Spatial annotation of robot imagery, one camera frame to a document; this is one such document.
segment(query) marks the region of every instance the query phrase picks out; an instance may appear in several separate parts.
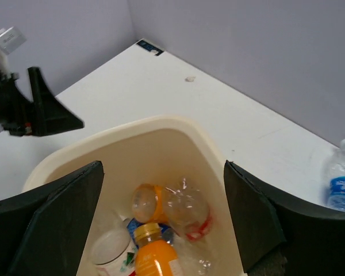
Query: white container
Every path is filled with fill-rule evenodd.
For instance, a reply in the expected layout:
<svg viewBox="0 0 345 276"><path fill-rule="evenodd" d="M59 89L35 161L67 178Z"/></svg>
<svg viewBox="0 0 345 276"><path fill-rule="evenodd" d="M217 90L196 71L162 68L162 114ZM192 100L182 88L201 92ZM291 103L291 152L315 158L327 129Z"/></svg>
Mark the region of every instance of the white container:
<svg viewBox="0 0 345 276"><path fill-rule="evenodd" d="M105 172L96 212L115 210L131 217L132 192L139 184L168 185L181 176L194 179L214 217L211 234L220 263L213 275L245 275L225 195L225 158L199 126L184 118L155 117L103 131L44 159L29 176L23 191L94 160L102 162ZM97 275L88 257L94 236L91 227L78 276Z"/></svg>

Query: blue bottle label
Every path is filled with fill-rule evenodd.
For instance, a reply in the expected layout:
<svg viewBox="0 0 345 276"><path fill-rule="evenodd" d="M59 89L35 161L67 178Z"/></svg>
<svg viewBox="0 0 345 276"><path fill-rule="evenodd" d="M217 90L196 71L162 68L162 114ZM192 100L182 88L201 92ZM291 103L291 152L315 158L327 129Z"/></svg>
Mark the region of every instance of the blue bottle label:
<svg viewBox="0 0 345 276"><path fill-rule="evenodd" d="M136 244L136 241L134 239L134 231L135 229L137 229L139 226L142 226L144 223L140 223L139 221L137 221L135 218L133 218L129 224L126 226L126 228L128 229L128 232L130 234L130 236L132 237L133 239L133 242ZM160 225L160 229L161 229L161 233L164 234L164 232L166 230L168 230L170 227L166 224L162 224L162 223L159 223Z"/></svg>
<svg viewBox="0 0 345 276"><path fill-rule="evenodd" d="M345 196L345 177L337 177L331 180L331 196Z"/></svg>

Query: black sticker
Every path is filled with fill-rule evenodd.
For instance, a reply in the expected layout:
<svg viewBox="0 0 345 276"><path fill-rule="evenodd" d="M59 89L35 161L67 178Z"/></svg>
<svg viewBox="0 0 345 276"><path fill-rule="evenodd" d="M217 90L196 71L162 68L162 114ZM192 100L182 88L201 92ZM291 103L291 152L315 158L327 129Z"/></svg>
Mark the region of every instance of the black sticker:
<svg viewBox="0 0 345 276"><path fill-rule="evenodd" d="M148 52L155 52L155 56L161 55L164 51L153 46L152 44L146 42L145 40L140 40L137 42L137 45L141 46L142 48L146 49Z"/></svg>

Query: orange liquid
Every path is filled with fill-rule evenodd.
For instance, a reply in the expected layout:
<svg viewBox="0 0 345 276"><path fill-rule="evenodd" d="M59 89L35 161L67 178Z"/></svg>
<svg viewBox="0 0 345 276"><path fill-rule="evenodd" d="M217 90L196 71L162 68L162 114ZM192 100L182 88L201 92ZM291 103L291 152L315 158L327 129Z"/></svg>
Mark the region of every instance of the orange liquid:
<svg viewBox="0 0 345 276"><path fill-rule="evenodd" d="M175 250L164 240L157 240L139 249L136 258L137 276L183 276Z"/></svg>

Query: white tabletop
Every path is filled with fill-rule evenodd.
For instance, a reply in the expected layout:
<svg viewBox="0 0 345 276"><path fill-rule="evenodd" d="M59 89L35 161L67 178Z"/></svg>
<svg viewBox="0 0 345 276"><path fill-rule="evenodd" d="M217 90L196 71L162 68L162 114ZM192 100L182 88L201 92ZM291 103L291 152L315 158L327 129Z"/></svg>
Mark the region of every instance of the white tabletop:
<svg viewBox="0 0 345 276"><path fill-rule="evenodd" d="M195 80L185 81L190 76ZM36 165L59 148L127 122L176 114L201 124L228 160L324 205L321 167L330 143L167 52L154 56L133 45L58 99L86 127L41 138L0 133L0 200L20 193Z"/></svg>

